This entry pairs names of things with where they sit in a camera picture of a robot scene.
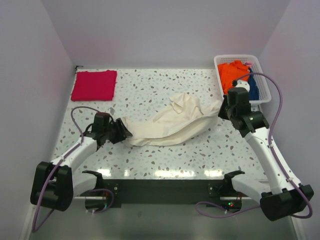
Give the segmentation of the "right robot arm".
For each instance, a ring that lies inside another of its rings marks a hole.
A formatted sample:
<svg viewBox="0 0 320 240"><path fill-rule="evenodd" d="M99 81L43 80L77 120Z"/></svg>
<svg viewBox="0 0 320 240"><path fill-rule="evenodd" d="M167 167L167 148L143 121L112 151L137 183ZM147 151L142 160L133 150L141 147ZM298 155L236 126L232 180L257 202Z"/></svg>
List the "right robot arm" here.
<svg viewBox="0 0 320 240"><path fill-rule="evenodd" d="M259 203L270 221L295 216L314 196L310 185L303 185L290 169L270 135L270 126L260 111L252 111L249 92L243 87L228 90L218 116L232 126L256 154L268 184L250 179L242 170L225 174L223 192L230 197L238 192Z"/></svg>

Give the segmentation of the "cream white t-shirt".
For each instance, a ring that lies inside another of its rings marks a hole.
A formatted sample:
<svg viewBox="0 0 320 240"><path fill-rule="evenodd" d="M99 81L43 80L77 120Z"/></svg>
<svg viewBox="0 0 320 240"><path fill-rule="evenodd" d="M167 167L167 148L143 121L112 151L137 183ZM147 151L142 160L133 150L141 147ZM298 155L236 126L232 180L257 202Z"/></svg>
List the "cream white t-shirt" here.
<svg viewBox="0 0 320 240"><path fill-rule="evenodd" d="M123 141L127 147L179 145L204 133L218 122L222 106L220 100L202 105L198 97L187 93L176 93L169 99L170 104L147 121L121 118L132 134L132 137Z"/></svg>

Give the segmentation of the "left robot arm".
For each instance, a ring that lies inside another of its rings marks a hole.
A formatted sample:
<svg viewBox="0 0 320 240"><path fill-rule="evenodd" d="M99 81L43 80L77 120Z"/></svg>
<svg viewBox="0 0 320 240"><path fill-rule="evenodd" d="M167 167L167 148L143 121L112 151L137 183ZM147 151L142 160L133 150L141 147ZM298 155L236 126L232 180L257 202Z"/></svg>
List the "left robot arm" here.
<svg viewBox="0 0 320 240"><path fill-rule="evenodd" d="M97 112L93 123L80 133L78 141L56 159L40 162L36 169L30 193L30 202L52 210L64 212L75 196L85 192L99 196L104 190L102 174L83 171L83 178L74 176L76 169L106 142L117 144L132 137L120 118Z"/></svg>

